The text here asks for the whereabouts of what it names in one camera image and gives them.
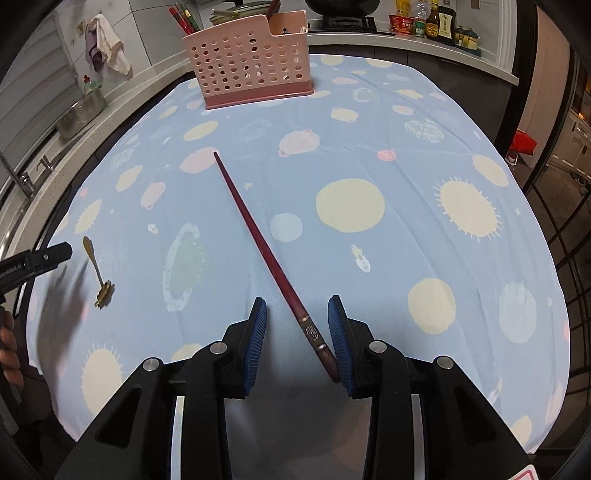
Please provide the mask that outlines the person's left hand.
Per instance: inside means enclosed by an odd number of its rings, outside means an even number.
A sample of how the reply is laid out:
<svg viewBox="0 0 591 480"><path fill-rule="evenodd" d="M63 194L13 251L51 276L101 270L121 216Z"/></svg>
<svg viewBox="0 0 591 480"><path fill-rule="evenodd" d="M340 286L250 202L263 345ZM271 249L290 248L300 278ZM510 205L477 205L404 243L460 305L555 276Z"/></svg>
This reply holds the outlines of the person's left hand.
<svg viewBox="0 0 591 480"><path fill-rule="evenodd" d="M0 361L5 379L19 392L24 388L24 376L17 355L17 340L14 334L14 319L4 308L1 308L1 350Z"/></svg>

